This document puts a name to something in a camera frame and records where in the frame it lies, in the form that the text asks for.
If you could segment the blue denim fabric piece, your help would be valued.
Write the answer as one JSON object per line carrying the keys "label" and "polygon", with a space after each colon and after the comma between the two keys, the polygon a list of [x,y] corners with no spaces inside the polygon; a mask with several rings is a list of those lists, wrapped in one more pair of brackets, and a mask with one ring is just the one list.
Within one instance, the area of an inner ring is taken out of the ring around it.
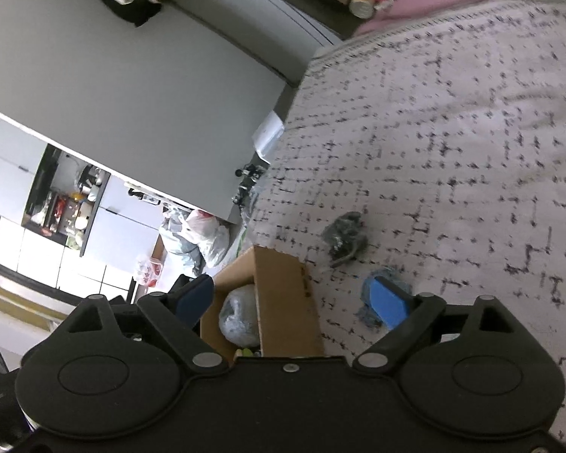
{"label": "blue denim fabric piece", "polygon": [[412,288],[391,267],[376,270],[364,280],[360,299],[357,317],[371,330],[395,329],[412,312]]}

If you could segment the dark sock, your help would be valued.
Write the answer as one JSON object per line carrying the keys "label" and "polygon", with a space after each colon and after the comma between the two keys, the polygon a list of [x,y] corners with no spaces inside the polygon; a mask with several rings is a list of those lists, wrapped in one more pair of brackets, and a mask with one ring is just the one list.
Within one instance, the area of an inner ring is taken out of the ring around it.
{"label": "dark sock", "polygon": [[337,217],[323,230],[321,238],[328,246],[331,268],[352,261],[368,243],[362,214],[347,212]]}

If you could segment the red item bag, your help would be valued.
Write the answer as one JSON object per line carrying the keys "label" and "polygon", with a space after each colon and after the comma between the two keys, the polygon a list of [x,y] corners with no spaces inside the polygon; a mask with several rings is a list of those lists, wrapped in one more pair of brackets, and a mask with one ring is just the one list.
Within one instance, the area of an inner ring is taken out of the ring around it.
{"label": "red item bag", "polygon": [[142,287],[155,287],[160,280],[163,263],[155,258],[144,259],[138,263],[135,281]]}

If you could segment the grey bundle in plastic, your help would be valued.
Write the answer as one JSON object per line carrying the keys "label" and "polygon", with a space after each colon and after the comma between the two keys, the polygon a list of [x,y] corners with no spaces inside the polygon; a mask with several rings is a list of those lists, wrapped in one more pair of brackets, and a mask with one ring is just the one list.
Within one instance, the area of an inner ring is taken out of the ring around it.
{"label": "grey bundle in plastic", "polygon": [[218,328],[228,342],[239,348],[260,345],[257,296],[253,284],[238,287],[228,293],[218,315]]}

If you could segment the white plastic bags pile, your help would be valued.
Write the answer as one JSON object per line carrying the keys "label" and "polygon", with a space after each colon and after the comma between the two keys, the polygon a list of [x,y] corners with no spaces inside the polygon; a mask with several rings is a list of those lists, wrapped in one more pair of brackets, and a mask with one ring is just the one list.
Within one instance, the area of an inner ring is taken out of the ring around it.
{"label": "white plastic bags pile", "polygon": [[188,212],[175,206],[169,208],[163,214],[159,235],[166,259],[173,260],[190,278],[220,264],[230,246],[229,227],[197,209]]}

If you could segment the brown cardboard box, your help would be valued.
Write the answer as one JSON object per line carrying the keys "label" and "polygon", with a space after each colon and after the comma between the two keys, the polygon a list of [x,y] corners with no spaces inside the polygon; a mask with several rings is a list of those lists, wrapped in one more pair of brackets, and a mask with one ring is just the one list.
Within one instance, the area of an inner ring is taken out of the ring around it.
{"label": "brown cardboard box", "polygon": [[214,276],[214,301],[200,320],[200,336],[228,361],[237,347],[218,328],[232,290],[254,286],[260,350],[265,357],[325,355],[308,269],[297,258],[253,245]]}

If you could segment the black tripod on floor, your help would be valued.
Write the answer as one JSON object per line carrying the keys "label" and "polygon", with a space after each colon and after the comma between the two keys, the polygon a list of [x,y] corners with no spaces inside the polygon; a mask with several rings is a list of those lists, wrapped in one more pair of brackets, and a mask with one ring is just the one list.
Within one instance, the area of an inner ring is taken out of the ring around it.
{"label": "black tripod on floor", "polygon": [[232,202],[235,206],[241,208],[246,200],[246,197],[250,194],[253,186],[257,184],[260,177],[266,173],[266,168],[262,165],[256,165],[253,163],[246,164],[243,168],[237,169],[235,171],[235,176],[240,179],[237,192],[232,197]]}

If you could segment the grid pattern bed blanket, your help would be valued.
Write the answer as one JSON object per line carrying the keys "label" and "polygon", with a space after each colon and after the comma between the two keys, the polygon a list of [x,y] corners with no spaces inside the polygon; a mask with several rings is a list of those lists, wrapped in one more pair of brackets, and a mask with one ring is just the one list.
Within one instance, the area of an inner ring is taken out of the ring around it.
{"label": "grid pattern bed blanket", "polygon": [[[323,230],[359,212],[366,248],[331,268]],[[566,378],[566,0],[490,0],[321,51],[251,216],[255,243],[313,279],[325,350],[391,266],[453,304],[491,294]],[[566,398],[554,423],[566,444]]]}

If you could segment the kitchen shelf with items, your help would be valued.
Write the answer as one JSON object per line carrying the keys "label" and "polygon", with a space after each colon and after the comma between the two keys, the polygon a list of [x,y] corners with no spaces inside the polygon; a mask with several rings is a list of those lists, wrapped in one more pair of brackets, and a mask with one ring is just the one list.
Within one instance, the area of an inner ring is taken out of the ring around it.
{"label": "kitchen shelf with items", "polygon": [[54,145],[48,145],[31,184],[22,226],[80,256],[110,174]]}

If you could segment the white small appliance box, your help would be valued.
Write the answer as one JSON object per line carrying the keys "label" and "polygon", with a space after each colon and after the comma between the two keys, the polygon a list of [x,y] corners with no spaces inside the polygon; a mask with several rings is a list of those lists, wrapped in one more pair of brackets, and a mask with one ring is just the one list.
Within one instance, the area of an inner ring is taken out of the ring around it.
{"label": "white small appliance box", "polygon": [[281,118],[271,111],[252,136],[255,153],[261,160],[268,164],[272,162],[277,142],[284,130]]}

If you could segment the paper cup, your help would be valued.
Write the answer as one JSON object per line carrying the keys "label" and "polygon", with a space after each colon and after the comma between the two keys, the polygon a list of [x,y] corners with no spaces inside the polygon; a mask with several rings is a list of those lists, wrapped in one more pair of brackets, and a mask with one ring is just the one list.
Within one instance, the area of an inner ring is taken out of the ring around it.
{"label": "paper cup", "polygon": [[375,0],[349,0],[349,12],[360,20],[369,20],[375,12]]}

